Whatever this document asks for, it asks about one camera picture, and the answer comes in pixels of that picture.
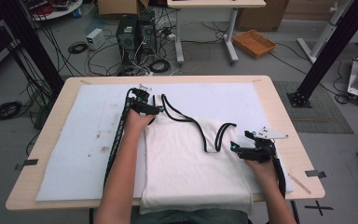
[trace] jeans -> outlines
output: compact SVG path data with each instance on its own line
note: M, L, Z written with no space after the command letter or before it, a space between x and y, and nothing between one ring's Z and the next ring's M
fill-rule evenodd
M248 215L242 211L225 209L200 209L194 212L168 210L139 214L139 207L131 211L131 224L168 224L190 222L193 224L247 224Z

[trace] gray carpet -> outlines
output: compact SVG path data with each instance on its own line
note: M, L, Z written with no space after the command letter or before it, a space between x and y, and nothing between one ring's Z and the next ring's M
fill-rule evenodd
M353 133L323 87L318 86L312 93L312 108L294 108L286 93L295 92L300 82L274 82L274 85L298 133Z

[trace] cardboard box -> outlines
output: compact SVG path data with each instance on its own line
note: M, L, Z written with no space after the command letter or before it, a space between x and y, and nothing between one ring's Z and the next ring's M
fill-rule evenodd
M278 31L289 0L265 1L265 7L241 10L236 22L238 31Z
M123 14L137 14L147 8L149 0L98 0L98 10L104 19L117 20Z
M334 11L331 7L343 0L290 0L283 16L285 20L330 21Z

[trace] human arm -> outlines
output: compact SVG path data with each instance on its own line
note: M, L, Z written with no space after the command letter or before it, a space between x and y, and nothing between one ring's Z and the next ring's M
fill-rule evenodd
M270 224L296 223L292 212L286 204L278 188L277 176L272 161L259 163L258 161L247 161L255 173L255 178L264 193L267 204L268 218Z
M132 109L129 111L120 147L103 190L96 224L131 222L138 140L153 117L141 116Z

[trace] hand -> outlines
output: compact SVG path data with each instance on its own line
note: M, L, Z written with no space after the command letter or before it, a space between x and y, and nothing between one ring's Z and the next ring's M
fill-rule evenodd
M126 125L124 127L125 133L139 134L144 131L147 124L155 117L155 115L142 116L130 109L127 115Z
M256 180L263 190L278 186L277 175L272 161L260 163L258 161L245 160L245 162L255 173Z

